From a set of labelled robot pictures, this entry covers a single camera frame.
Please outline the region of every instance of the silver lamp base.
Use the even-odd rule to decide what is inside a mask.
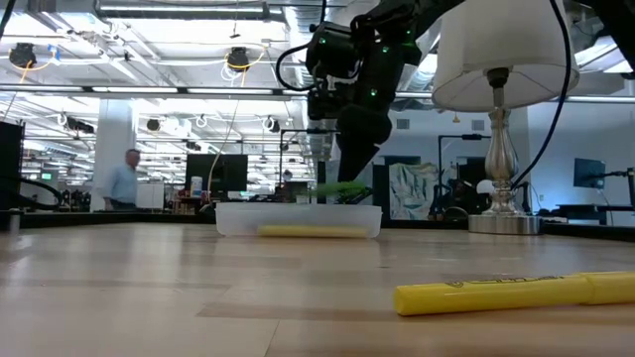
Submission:
[[[468,228],[472,233],[539,235],[541,218],[522,215],[470,215]]]

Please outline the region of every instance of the man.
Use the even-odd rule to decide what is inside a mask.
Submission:
[[[106,210],[134,210],[137,208],[137,166],[140,152],[126,152],[126,163],[115,168],[104,186],[103,200]]]

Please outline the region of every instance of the yellow marker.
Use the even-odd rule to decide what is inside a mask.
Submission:
[[[635,302],[635,273],[498,279],[397,287],[402,316],[562,304]]]
[[[264,225],[258,227],[258,235],[265,237],[366,238],[368,229],[336,226]]]

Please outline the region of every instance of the wooden table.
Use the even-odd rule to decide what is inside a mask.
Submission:
[[[223,238],[115,224],[0,237],[6,356],[633,356],[635,305],[401,318],[397,285],[635,271],[635,245],[385,230]]]

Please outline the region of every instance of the clear plastic container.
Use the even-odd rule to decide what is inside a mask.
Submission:
[[[345,204],[218,203],[216,228],[225,236],[254,236],[261,225],[364,227],[379,235],[381,207]]]

